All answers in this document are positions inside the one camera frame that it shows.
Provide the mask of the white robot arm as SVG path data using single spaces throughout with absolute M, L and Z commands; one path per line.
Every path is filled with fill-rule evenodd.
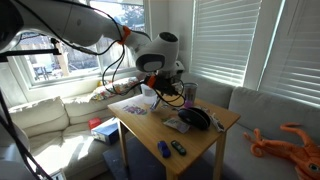
M 0 51 L 9 52 L 26 32 L 51 36 L 79 51 L 110 38 L 135 53 L 136 68 L 148 74 L 145 85 L 163 94 L 177 93 L 170 78 L 157 74 L 176 67 L 179 40 L 170 32 L 152 40 L 103 11 L 73 0 L 0 0 Z

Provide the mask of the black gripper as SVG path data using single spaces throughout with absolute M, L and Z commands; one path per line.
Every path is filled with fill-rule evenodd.
M 178 91 L 176 90 L 174 84 L 178 83 L 180 80 L 180 75 L 174 75 L 169 78 L 155 74 L 146 75 L 146 85 L 149 88 L 169 96 L 178 95 Z

